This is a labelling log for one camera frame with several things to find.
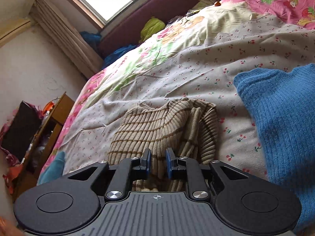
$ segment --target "headboard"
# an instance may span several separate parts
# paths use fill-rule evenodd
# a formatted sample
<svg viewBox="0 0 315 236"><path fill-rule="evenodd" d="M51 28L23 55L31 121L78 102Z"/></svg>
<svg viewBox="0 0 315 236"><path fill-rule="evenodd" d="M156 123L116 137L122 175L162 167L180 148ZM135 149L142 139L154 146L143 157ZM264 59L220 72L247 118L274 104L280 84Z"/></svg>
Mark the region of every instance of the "headboard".
<svg viewBox="0 0 315 236"><path fill-rule="evenodd" d="M138 44L140 32L146 22L156 17L167 23L176 15L184 15L198 0L149 0L119 23L99 44L99 51L105 58L115 50L129 44Z"/></svg>

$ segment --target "striped knit sweater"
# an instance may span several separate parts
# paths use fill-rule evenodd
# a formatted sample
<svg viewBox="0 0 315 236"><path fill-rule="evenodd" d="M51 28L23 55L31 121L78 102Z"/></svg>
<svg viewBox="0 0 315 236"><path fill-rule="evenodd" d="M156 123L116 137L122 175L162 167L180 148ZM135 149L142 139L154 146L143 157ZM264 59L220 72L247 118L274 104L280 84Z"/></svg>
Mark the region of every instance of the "striped knit sweater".
<svg viewBox="0 0 315 236"><path fill-rule="evenodd" d="M151 178L138 180L137 191L179 191L183 182L165 180L165 151L187 156L203 164L213 160L217 139L215 104L189 98L175 99L160 108L136 104L125 114L114 135L107 160L118 164L128 157L141 157L152 150Z"/></svg>

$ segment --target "small orange object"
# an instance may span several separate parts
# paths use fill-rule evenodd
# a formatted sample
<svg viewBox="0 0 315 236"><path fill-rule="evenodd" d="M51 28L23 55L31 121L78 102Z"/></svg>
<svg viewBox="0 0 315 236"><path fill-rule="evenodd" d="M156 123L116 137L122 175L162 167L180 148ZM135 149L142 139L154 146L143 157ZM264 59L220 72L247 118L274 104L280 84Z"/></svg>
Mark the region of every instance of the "small orange object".
<svg viewBox="0 0 315 236"><path fill-rule="evenodd" d="M0 235L1 236L24 236L24 233L16 228L13 223L0 217Z"/></svg>
<svg viewBox="0 0 315 236"><path fill-rule="evenodd" d="M9 167L8 173L6 175L2 175L10 194L13 194L14 191L12 181L18 177L22 170L22 167L22 164L15 165L14 167Z"/></svg>
<svg viewBox="0 0 315 236"><path fill-rule="evenodd" d="M47 103L47 105L44 107L43 111L42 111L42 115L44 116L46 114L47 111L50 111L53 107L54 107L54 103L52 101L50 101L49 103Z"/></svg>

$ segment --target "blue cloth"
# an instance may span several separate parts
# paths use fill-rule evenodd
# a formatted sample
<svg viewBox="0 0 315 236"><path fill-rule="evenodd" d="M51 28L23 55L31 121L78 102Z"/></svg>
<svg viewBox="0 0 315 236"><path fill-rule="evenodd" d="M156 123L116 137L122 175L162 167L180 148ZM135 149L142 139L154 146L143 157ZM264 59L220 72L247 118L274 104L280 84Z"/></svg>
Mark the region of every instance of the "blue cloth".
<svg viewBox="0 0 315 236"><path fill-rule="evenodd" d="M37 185L53 181L62 176L65 166L65 152L59 152L53 162L40 174Z"/></svg>
<svg viewBox="0 0 315 236"><path fill-rule="evenodd" d="M86 43L98 53L97 47L100 44L100 39L102 36L100 34L90 34L86 31L80 32L80 35L82 36L83 40L86 41Z"/></svg>
<svg viewBox="0 0 315 236"><path fill-rule="evenodd" d="M103 62L102 69L105 69L109 65L113 64L117 59L119 59L121 56L125 55L128 51L131 51L135 49L137 45L131 45L121 47L118 50L115 50L111 55L108 55Z"/></svg>
<svg viewBox="0 0 315 236"><path fill-rule="evenodd" d="M299 231L315 221L315 65L290 73L256 68L234 85L255 119L269 180L300 199Z"/></svg>

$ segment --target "pink fabric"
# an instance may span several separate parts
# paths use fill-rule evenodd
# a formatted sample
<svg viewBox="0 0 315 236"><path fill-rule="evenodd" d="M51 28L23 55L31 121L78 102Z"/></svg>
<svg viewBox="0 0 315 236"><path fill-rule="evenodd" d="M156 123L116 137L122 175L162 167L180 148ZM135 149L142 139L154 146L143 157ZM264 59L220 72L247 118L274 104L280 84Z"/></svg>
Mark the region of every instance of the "pink fabric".
<svg viewBox="0 0 315 236"><path fill-rule="evenodd" d="M41 173L54 160L54 158L56 156L56 153L58 151L58 148L61 146L65 135L68 133L68 131L70 129L70 126L72 125L73 121L77 117L78 113L80 112L81 108L85 104L85 102L88 99L88 97L94 92L96 87L100 85L102 79L105 76L105 71L106 71L106 69L104 69L104 70L100 71L99 73L97 73L96 75L92 76L88 80L86 85L83 87L83 90L81 91L80 96L78 97L78 99L75 101L74 106L72 107L72 110L71 110L71 112L70 112L70 114L69 114L65 124L63 125L63 128L62 128L60 134L59 134L59 137L58 137L57 142L56 142L56 144L54 146L54 149L53 149L51 155L49 156L48 160L46 161L45 165L43 166L43 168L41 170Z"/></svg>
<svg viewBox="0 0 315 236"><path fill-rule="evenodd" d="M286 23L305 27L309 30L315 28L315 0L223 0L223 2L246 1L254 12L266 12L276 15Z"/></svg>

